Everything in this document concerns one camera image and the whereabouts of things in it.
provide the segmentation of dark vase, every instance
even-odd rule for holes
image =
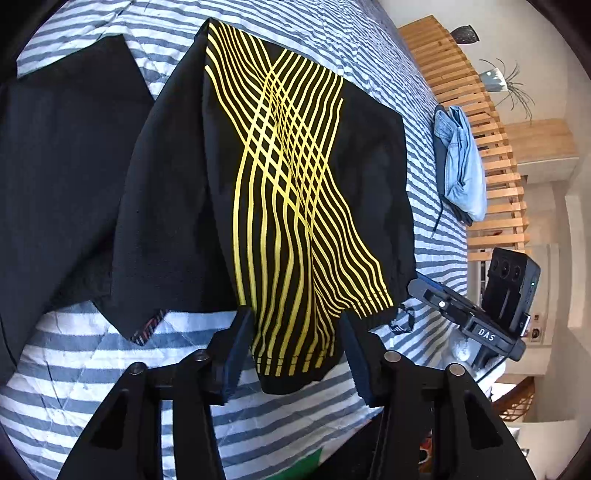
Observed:
[[[458,44],[476,43],[477,41],[480,41],[480,38],[478,38],[476,31],[471,25],[457,27],[451,35]]]

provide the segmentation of metal bolt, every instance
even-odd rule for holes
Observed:
[[[207,350],[205,350],[205,348],[200,348],[199,350],[195,351],[193,358],[196,362],[204,362],[209,358],[209,355],[207,354]]]
[[[451,364],[449,366],[449,371],[452,375],[456,377],[461,377],[464,373],[466,373],[466,369],[462,367],[460,364]]]
[[[146,366],[142,362],[134,362],[129,366],[129,373],[132,375],[138,375],[144,370],[146,370]]]
[[[386,353],[384,353],[384,358],[387,362],[395,364],[396,362],[399,362],[402,359],[402,356],[395,350],[388,350],[386,351]]]

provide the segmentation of wooden headboard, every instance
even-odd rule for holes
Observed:
[[[427,84],[445,107],[467,115],[486,174],[486,218],[467,228],[468,260],[489,260],[494,247],[525,251],[528,221],[521,176],[505,126],[470,61],[435,17],[399,28]]]

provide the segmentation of mattress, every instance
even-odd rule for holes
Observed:
[[[431,123],[436,101],[408,49],[381,7],[369,0],[73,0],[33,36],[18,59],[25,74],[122,34],[154,97],[214,17],[294,50],[342,75],[399,112],[408,153],[407,194],[413,209],[417,268],[459,293],[467,288],[466,233],[441,209],[435,185]],[[409,300],[416,323],[396,335],[405,316],[376,333],[421,365],[437,365],[452,328],[436,312]],[[25,347],[17,372],[0,388],[0,422],[40,480],[54,479],[89,421],[124,369],[178,362],[229,326],[233,312],[169,312],[145,346],[124,339],[90,303],[44,315]],[[252,359],[238,390],[212,407],[225,474],[229,479],[302,477],[378,410],[358,397],[343,358],[320,382],[284,396],[264,394]],[[163,467],[175,477],[172,411],[163,409]]]

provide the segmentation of green object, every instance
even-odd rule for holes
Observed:
[[[310,475],[320,464],[322,448],[319,448],[311,455],[298,460],[291,467],[282,472],[270,476],[268,480],[302,480]]]

